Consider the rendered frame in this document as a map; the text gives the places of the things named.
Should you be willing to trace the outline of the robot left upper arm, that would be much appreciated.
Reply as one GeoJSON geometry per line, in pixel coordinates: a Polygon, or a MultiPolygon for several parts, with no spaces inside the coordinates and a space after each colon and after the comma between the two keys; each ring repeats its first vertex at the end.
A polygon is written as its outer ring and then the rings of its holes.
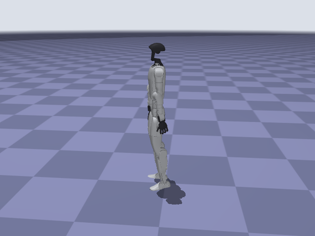
{"type": "Polygon", "coordinates": [[[164,70],[162,68],[155,68],[154,70],[154,78],[155,78],[155,87],[156,92],[153,93],[152,97],[156,100],[155,95],[157,93],[161,93],[163,91],[163,77],[164,77],[164,70]]]}

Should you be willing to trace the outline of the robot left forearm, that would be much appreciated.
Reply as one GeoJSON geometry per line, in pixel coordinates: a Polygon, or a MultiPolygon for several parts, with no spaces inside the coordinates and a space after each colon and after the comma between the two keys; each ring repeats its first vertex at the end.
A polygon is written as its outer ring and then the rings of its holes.
{"type": "Polygon", "coordinates": [[[161,93],[157,93],[155,95],[155,98],[156,98],[156,102],[155,102],[155,104],[156,104],[156,113],[159,116],[159,119],[161,121],[161,120],[165,119],[164,111],[163,111],[163,98],[162,98],[161,93]]]}

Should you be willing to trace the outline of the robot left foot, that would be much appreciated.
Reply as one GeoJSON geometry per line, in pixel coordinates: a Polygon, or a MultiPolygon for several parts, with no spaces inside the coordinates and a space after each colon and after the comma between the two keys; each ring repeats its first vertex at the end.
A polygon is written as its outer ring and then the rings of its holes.
{"type": "Polygon", "coordinates": [[[157,191],[157,190],[161,190],[167,187],[170,187],[170,182],[166,180],[166,184],[162,184],[161,182],[157,183],[156,185],[150,187],[151,191],[157,191]]]}

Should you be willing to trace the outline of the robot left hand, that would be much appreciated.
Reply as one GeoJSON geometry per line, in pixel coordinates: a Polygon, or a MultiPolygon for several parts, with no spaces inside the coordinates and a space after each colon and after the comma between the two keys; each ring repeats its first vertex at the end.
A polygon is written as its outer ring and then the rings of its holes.
{"type": "Polygon", "coordinates": [[[157,118],[159,121],[159,127],[157,129],[157,132],[159,129],[160,129],[160,134],[164,134],[164,133],[168,132],[168,128],[167,128],[167,124],[165,122],[165,119],[163,121],[160,121],[159,116],[157,118]],[[162,133],[161,133],[161,131],[162,131],[162,133]]]}

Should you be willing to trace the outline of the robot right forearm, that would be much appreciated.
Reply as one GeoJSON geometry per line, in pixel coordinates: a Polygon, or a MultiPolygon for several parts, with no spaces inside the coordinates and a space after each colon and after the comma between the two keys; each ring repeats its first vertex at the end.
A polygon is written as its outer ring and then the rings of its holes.
{"type": "Polygon", "coordinates": [[[151,98],[150,98],[150,94],[149,94],[149,92],[148,92],[148,106],[150,106],[150,107],[153,106],[152,100],[154,100],[154,99],[151,99],[151,98]]]}

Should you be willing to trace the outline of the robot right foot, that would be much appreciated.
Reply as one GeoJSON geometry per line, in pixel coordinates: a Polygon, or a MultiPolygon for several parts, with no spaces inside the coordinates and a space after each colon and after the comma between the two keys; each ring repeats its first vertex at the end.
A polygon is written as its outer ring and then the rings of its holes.
{"type": "MultiPolygon", "coordinates": [[[[156,179],[160,179],[158,173],[153,174],[153,175],[148,175],[148,177],[150,178],[156,178],[156,179]]],[[[166,175],[166,179],[168,179],[167,175],[166,175]]]]}

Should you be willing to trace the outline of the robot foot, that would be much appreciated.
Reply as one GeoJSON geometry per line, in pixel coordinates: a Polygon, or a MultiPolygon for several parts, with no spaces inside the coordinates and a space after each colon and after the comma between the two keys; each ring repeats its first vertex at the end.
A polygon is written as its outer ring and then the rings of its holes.
{"type": "Polygon", "coordinates": [[[166,180],[166,184],[162,184],[161,182],[157,183],[156,185],[150,187],[151,191],[157,191],[157,190],[161,190],[167,187],[170,187],[170,182],[166,180]]]}
{"type": "MultiPolygon", "coordinates": [[[[160,179],[158,173],[153,174],[153,175],[148,175],[148,177],[150,178],[156,178],[156,179],[160,179]]],[[[166,179],[168,179],[167,175],[166,175],[166,179]]]]}

